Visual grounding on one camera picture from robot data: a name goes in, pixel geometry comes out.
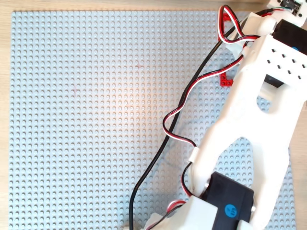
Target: gray lego baseplate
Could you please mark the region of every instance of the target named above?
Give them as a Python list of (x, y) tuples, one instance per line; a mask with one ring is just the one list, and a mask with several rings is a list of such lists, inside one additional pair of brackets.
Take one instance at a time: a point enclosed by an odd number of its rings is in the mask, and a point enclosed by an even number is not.
[[(214, 11), (13, 12), (9, 229), (127, 226), (132, 190), (165, 137), (162, 119), (216, 41)], [(233, 59), (223, 45), (203, 71)], [(229, 91), (218, 77), (199, 83), (175, 133), (199, 144)], [(187, 199), (180, 176), (191, 150), (170, 140), (136, 196), (137, 229)], [(216, 169), (250, 186), (250, 143), (238, 139)], [(290, 167), (267, 229), (296, 229)]]

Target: black wire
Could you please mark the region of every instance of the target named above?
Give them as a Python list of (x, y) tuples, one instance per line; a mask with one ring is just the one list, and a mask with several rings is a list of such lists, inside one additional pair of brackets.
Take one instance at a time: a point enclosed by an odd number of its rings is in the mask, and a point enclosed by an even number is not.
[(182, 186), (190, 193), (191, 196), (193, 196), (194, 194), (186, 187), (186, 184), (184, 183), (184, 175), (186, 174), (186, 171), (191, 166), (191, 164), (192, 162), (190, 162), (183, 170), (182, 175), (181, 175), (181, 181), (182, 181)]
[[(169, 114), (170, 114), (170, 113), (168, 113), (168, 114), (164, 117), (163, 122), (162, 122), (163, 128), (166, 129), (167, 131), (169, 131), (169, 130), (166, 128), (164, 120), (165, 120), (165, 118), (166, 118)], [(191, 139), (189, 139), (189, 138), (185, 138), (185, 137), (183, 137), (183, 136), (179, 136), (178, 134), (173, 134), (173, 135), (175, 135), (177, 138), (181, 138), (181, 140), (187, 140), (187, 141), (190, 142), (191, 145), (193, 145), (194, 147), (197, 147), (197, 145), (195, 144), (195, 142), (194, 142), (193, 140), (191, 140)]]
[[(262, 10), (257, 12), (257, 15), (263, 15), (269, 12), (272, 12), (273, 9), (267, 9), (267, 10)], [(225, 36), (229, 36), (233, 31), (235, 30), (235, 27), (232, 27), (226, 34)], [(181, 95), (179, 104), (182, 103), (185, 94), (187, 93), (187, 90), (189, 88), (189, 86), (193, 83), (193, 81), (199, 76), (199, 74), (201, 73), (202, 69), (205, 67), (205, 65), (207, 64), (207, 62), (209, 61), (209, 59), (212, 57), (212, 55), (216, 52), (216, 50), (220, 47), (220, 45), (222, 44), (222, 41), (220, 40), (218, 43), (216, 43), (216, 45), (212, 48), (212, 50), (210, 51), (210, 53), (208, 54), (208, 56), (205, 58), (205, 60), (202, 62), (202, 64), (200, 65), (200, 67), (197, 69), (197, 71), (195, 72), (193, 78), (191, 79), (191, 81), (189, 82), (189, 84), (186, 86), (184, 92)], [(169, 128), (169, 131), (172, 132), (175, 128), (176, 122), (178, 120), (179, 117), (179, 113), (177, 113), (174, 116), (174, 119), (172, 121), (172, 124)], [(153, 168), (154, 164), (157, 162), (157, 160), (159, 159), (161, 153), (163, 152), (167, 142), (169, 140), (169, 136), (167, 135), (164, 138), (164, 141), (162, 142), (161, 147), (159, 148), (158, 152), (156, 153), (156, 155), (154, 156), (154, 158), (152, 159), (152, 161), (150, 162), (150, 164), (148, 165), (147, 169), (145, 170), (145, 172), (143, 173), (143, 175), (140, 177), (140, 179), (138, 180), (138, 182), (136, 183), (131, 197), (130, 197), (130, 202), (129, 202), (129, 230), (133, 230), (133, 203), (134, 203), (134, 198), (136, 196), (136, 193), (139, 189), (139, 187), (141, 186), (141, 184), (143, 183), (143, 181), (145, 180), (145, 178), (147, 177), (147, 175), (149, 174), (149, 172), (151, 171), (151, 169)]]
[[(240, 38), (238, 38), (238, 39), (235, 39), (235, 40), (229, 40), (229, 39), (227, 39), (229, 42), (234, 42), (234, 41), (236, 41), (236, 40), (242, 40), (242, 39), (244, 39), (245, 37), (250, 37), (250, 36), (254, 36), (254, 37), (257, 37), (257, 38), (260, 37), (260, 36), (255, 35), (255, 34), (245, 35), (245, 34), (243, 33), (242, 29), (241, 29), (241, 25), (240, 25), (240, 21), (239, 21), (238, 17), (236, 16), (235, 12), (234, 12), (234, 11), (230, 8), (230, 6), (228, 6), (228, 5), (223, 5), (222, 8), (221, 8), (222, 13), (220, 14), (220, 28), (223, 28), (223, 26), (224, 26), (223, 12), (224, 12), (225, 7), (228, 7), (228, 10), (229, 10), (230, 13), (234, 16), (234, 19), (235, 19), (235, 21), (237, 22), (237, 24), (238, 24), (238, 26), (239, 26), (239, 29), (240, 29), (240, 32), (241, 32), (241, 34), (242, 34), (242, 36), (241, 36)], [(224, 30), (222, 30), (221, 33), (222, 33), (222, 36), (226, 38), (226, 36), (225, 36), (225, 34), (224, 34)]]
[(154, 225), (152, 225), (149, 229), (147, 230), (150, 230), (150, 229), (153, 229), (154, 227), (156, 227), (158, 224), (160, 224), (166, 217), (169, 216), (169, 214), (171, 214), (172, 212), (174, 212), (176, 209), (180, 208), (181, 206), (183, 205), (179, 205), (175, 208), (173, 208), (172, 210), (170, 210), (168, 213), (166, 213), (158, 222), (156, 222)]

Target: wire bundle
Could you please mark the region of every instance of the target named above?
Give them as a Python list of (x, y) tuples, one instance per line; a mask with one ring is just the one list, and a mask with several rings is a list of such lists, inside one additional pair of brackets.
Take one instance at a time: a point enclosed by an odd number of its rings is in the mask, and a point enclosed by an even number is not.
[[(232, 22), (234, 22), (235, 26), (232, 27), (226, 34), (224, 34), (224, 31), (221, 29), (223, 28), (221, 25), (223, 25), (223, 11), (225, 11), (228, 13), (228, 15), (230, 16), (230, 18), (232, 19)], [(260, 12), (257, 13), (257, 15), (262, 16), (262, 15), (267, 15), (268, 13), (273, 12), (275, 9), (265, 9), (262, 10)], [(237, 32), (240, 34), (240, 40), (236, 39), (236, 40), (229, 40), (227, 39), (227, 37), (234, 31), (237, 30)], [(153, 160), (150, 162), (150, 164), (148, 165), (147, 169), (145, 170), (144, 174), (140, 177), (140, 179), (138, 180), (138, 182), (136, 183), (131, 197), (130, 197), (130, 203), (129, 203), (129, 229), (133, 230), (133, 202), (134, 202), (134, 198), (136, 196), (136, 193), (139, 189), (139, 187), (141, 186), (141, 184), (143, 183), (143, 181), (145, 180), (145, 178), (147, 177), (147, 175), (149, 174), (149, 172), (151, 171), (151, 169), (153, 168), (154, 164), (157, 162), (157, 160), (159, 159), (162, 151), (164, 150), (168, 140), (170, 137), (175, 138), (175, 139), (179, 139), (181, 141), (187, 142), (189, 144), (192, 144), (194, 147), (196, 146), (196, 144), (188, 139), (188, 138), (184, 138), (178, 135), (175, 135), (172, 133), (172, 131), (175, 128), (175, 124), (178, 120), (179, 117), (179, 113), (180, 110), (183, 108), (184, 104), (186, 103), (187, 97), (190, 93), (190, 91), (193, 89), (193, 87), (202, 79), (207, 78), (207, 77), (211, 77), (211, 76), (215, 76), (221, 73), (224, 73), (228, 70), (230, 70), (231, 68), (233, 68), (235, 65), (239, 64), (239, 62), (243, 59), (243, 56), (240, 56), (237, 60), (235, 60), (234, 62), (232, 62), (231, 64), (227, 65), (226, 67), (219, 69), (219, 70), (215, 70), (212, 71), (210, 73), (206, 73), (203, 75), (199, 74), (201, 73), (202, 69), (204, 68), (204, 66), (207, 64), (207, 62), (209, 61), (209, 59), (212, 57), (212, 55), (216, 52), (216, 50), (218, 49), (218, 47), (222, 44), (222, 42), (238, 42), (239, 41), (254, 41), (258, 38), (258, 36), (256, 35), (247, 35), (245, 36), (241, 30), (240, 27), (240, 23), (236, 17), (236, 15), (234, 14), (234, 12), (230, 9), (229, 6), (222, 6), (219, 9), (219, 14), (218, 14), (218, 35), (220, 37), (220, 41), (213, 47), (213, 49), (209, 52), (208, 56), (205, 58), (205, 60), (202, 62), (202, 64), (200, 65), (200, 67), (198, 68), (198, 70), (196, 71), (196, 73), (194, 74), (193, 78), (191, 79), (191, 81), (189, 82), (189, 84), (186, 86), (184, 92), (182, 93), (182, 96), (180, 98), (179, 104), (178, 104), (178, 108), (174, 109), (173, 111), (171, 111), (170, 113), (168, 113), (165, 118), (163, 119), (163, 130), (164, 132), (166, 132), (167, 136), (165, 137), (160, 149), (158, 150), (157, 154), (154, 156)], [(168, 120), (168, 118), (174, 116), (174, 119), (172, 121), (172, 124), (170, 126), (169, 129), (166, 129), (165, 127), (165, 122)], [(188, 196), (191, 196), (192, 193), (188, 190), (188, 188), (185, 186), (184, 184), (184, 175), (186, 170), (188, 169), (188, 167), (192, 164), (192, 162), (190, 162), (187, 167), (184, 169), (184, 172), (181, 176), (181, 184), (182, 187), (184, 189), (184, 191), (186, 192), (186, 194)], [(156, 225), (158, 225), (160, 222), (162, 222), (167, 216), (169, 216), (169, 214), (171, 214), (172, 212), (174, 212), (176, 209), (180, 208), (183, 204), (180, 204), (179, 200), (173, 201), (169, 204), (169, 206), (167, 207), (167, 214), (165, 216), (163, 216), (158, 222), (152, 224), (151, 226), (147, 227), (146, 230), (151, 230), (152, 228), (154, 228)]]
[[(224, 31), (223, 31), (223, 24), (224, 24), (223, 12), (224, 11), (228, 14), (231, 21), (235, 25), (235, 29), (236, 29), (237, 33), (241, 36), (240, 38), (235, 39), (235, 40), (230, 40), (225, 36)], [(227, 44), (233, 44), (233, 43), (242, 42), (242, 41), (246, 41), (246, 42), (247, 41), (255, 41), (257, 38), (259, 38), (258, 35), (244, 35), (244, 33), (242, 32), (241, 26), (240, 26), (239, 19), (237, 18), (237, 16), (233, 12), (233, 10), (227, 5), (221, 6), (218, 10), (218, 14), (217, 14), (217, 34), (218, 34), (219, 38), (224, 43), (227, 43)]]
[[(291, 9), (288, 7), (276, 7), (272, 9), (272, 11), (284, 11), (284, 10), (291, 10)], [(270, 15), (272, 15), (272, 13), (268, 12), (268, 13), (261, 15), (261, 17), (270, 16)]]

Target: white plastic part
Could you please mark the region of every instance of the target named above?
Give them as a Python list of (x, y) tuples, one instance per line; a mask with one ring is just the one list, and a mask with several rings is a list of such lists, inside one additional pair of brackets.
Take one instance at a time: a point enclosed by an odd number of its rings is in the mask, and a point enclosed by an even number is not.
[(276, 90), (277, 90), (276, 87), (266, 82), (263, 82), (262, 87), (259, 91), (259, 96), (266, 100), (272, 101), (274, 96), (276, 95)]
[[(246, 22), (244, 23), (242, 31), (245, 35), (259, 35), (259, 36), (269, 35), (274, 31), (275, 25), (281, 19), (285, 19), (291, 22), (292, 24), (301, 27), (307, 18), (307, 3), (302, 4), (299, 12), (302, 13), (302, 15), (305, 15), (305, 17), (304, 18), (303, 16), (299, 17), (298, 16), (299, 13), (297, 13), (297, 16), (294, 16), (288, 10), (274, 11), (271, 16), (266, 16), (266, 17), (261, 17), (255, 13), (250, 13), (248, 17), (246, 18)], [(236, 38), (236, 36), (237, 36), (237, 33), (236, 31), (234, 31), (229, 36), (229, 39), (233, 40)], [(244, 43), (245, 42), (239, 42), (235, 44), (226, 44), (226, 47), (233, 53), (235, 58), (238, 58), (242, 51), (242, 47)]]
[(240, 220), (236, 230), (253, 230), (253, 226), (244, 220)]
[[(296, 15), (293, 15), (290, 11), (286, 10), (286, 11), (274, 11), (272, 16), (277, 20), (277, 22), (279, 22), (281, 19), (285, 19), (299, 27), (303, 26), (307, 18), (307, 3), (305, 0), (296, 0), (296, 2), (301, 4), (301, 7)], [(277, 0), (270, 0), (267, 7), (268, 8), (280, 7), (280, 4), (281, 3), (278, 2)]]
[(189, 158), (189, 161), (190, 161), (190, 162), (194, 162), (194, 161), (195, 161), (195, 158), (196, 158), (197, 153), (198, 153), (199, 150), (200, 150), (200, 149), (197, 148), (197, 147), (195, 147), (195, 148), (193, 149), (193, 151), (192, 151), (192, 153), (191, 153), (191, 155), (190, 155), (190, 158)]
[[(243, 26), (242, 32), (245, 35), (258, 35), (257, 34), (257, 29), (260, 26), (260, 23), (262, 22), (263, 18), (258, 16), (255, 13), (250, 13), (245, 19), (242, 20), (242, 23), (245, 21), (245, 24)], [(233, 31), (230, 35), (229, 35), (229, 39), (230, 40), (234, 40), (237, 36), (237, 32)], [(235, 56), (235, 58), (237, 59), (242, 51), (242, 47), (243, 44), (245, 42), (238, 42), (238, 43), (234, 43), (234, 44), (226, 44), (226, 48), (229, 49), (233, 55)]]
[[(211, 230), (214, 224), (217, 207), (191, 196), (170, 218), (166, 218), (153, 230)], [(162, 216), (153, 213), (144, 229), (157, 222)]]
[[(274, 91), (268, 113), (256, 98), (269, 74), (284, 82)], [(255, 41), (243, 60), (219, 119), (209, 128), (191, 166), (193, 193), (200, 195), (220, 154), (236, 139), (253, 147), (256, 210), (250, 224), (262, 230), (268, 224), (289, 164), (288, 147), (307, 99), (307, 56), (273, 39)]]

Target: red white black wire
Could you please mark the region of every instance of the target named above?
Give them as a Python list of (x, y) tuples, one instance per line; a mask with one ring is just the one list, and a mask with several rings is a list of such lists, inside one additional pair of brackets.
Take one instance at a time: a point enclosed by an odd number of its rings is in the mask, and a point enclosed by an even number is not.
[(174, 212), (176, 209), (180, 208), (182, 205), (177, 205), (176, 207), (172, 208), (169, 212), (167, 212), (159, 221), (149, 225), (145, 230), (151, 230), (153, 229), (155, 226), (157, 226), (158, 224), (160, 224), (165, 218), (167, 218), (167, 216), (169, 216), (172, 212)]
[(170, 212), (175, 207), (184, 205), (186, 202), (184, 200), (173, 200), (169, 205), (167, 206), (166, 212)]
[(182, 172), (182, 175), (181, 175), (181, 186), (184, 190), (184, 192), (187, 194), (188, 197), (192, 196), (193, 193), (187, 188), (186, 184), (184, 183), (184, 176), (186, 174), (186, 171), (188, 170), (188, 168), (192, 165), (192, 162), (190, 162), (186, 167), (185, 169), (183, 170)]
[[(224, 24), (223, 12), (224, 11), (229, 15), (231, 21), (235, 25), (236, 31), (241, 36), (240, 38), (235, 39), (235, 40), (229, 40), (225, 36), (225, 33), (223, 31), (223, 24)], [(227, 6), (227, 5), (221, 6), (219, 8), (219, 10), (218, 10), (218, 14), (217, 14), (217, 34), (218, 34), (219, 38), (224, 43), (227, 43), (227, 44), (233, 44), (233, 43), (242, 42), (242, 41), (245, 41), (245, 42), (247, 42), (247, 41), (255, 41), (257, 38), (259, 38), (258, 35), (244, 35), (244, 33), (242, 32), (242, 29), (241, 29), (241, 26), (240, 26), (240, 22), (239, 22), (237, 16), (233, 12), (233, 10), (229, 6)]]
[(225, 67), (223, 67), (223, 68), (221, 68), (221, 69), (219, 69), (219, 70), (214, 70), (214, 71), (211, 71), (211, 72), (209, 72), (209, 73), (205, 73), (205, 74), (203, 74), (203, 75), (200, 75), (198, 78), (196, 78), (195, 81), (193, 81), (193, 82), (189, 85), (189, 88), (188, 88), (188, 90), (187, 90), (187, 93), (184, 95), (184, 98), (183, 98), (182, 103), (181, 103), (176, 109), (174, 109), (173, 111), (171, 111), (170, 113), (168, 113), (168, 114), (164, 117), (163, 122), (162, 122), (164, 132), (165, 132), (167, 135), (169, 135), (171, 138), (174, 138), (174, 139), (177, 139), (177, 140), (181, 140), (181, 141), (187, 142), (187, 143), (193, 145), (193, 147), (196, 147), (196, 144), (195, 144), (192, 140), (190, 140), (190, 139), (188, 139), (188, 138), (181, 137), (181, 136), (179, 136), (179, 135), (176, 135), (176, 134), (173, 134), (173, 133), (169, 132), (168, 129), (165, 127), (165, 123), (167, 122), (167, 120), (168, 120), (170, 117), (174, 116), (176, 113), (179, 113), (179, 112), (183, 109), (184, 105), (185, 105), (186, 102), (187, 102), (187, 98), (188, 98), (190, 92), (192, 91), (192, 89), (195, 87), (195, 85), (196, 85), (198, 82), (204, 80), (205, 78), (213, 77), (213, 76), (219, 75), (219, 74), (221, 74), (221, 73), (225, 73), (226, 71), (232, 69), (232, 68), (235, 67), (237, 64), (239, 64), (240, 61), (241, 61), (242, 59), (243, 59), (243, 56), (241, 55), (237, 60), (235, 60), (234, 62), (230, 63), (229, 65), (227, 65), (227, 66), (225, 66)]
[[(291, 9), (289, 9), (287, 7), (280, 7), (280, 8), (277, 7), (277, 8), (272, 9), (272, 11), (285, 11), (285, 10), (291, 10)], [(271, 15), (272, 15), (272, 12), (268, 12), (268, 13), (261, 15), (261, 17), (271, 16)]]

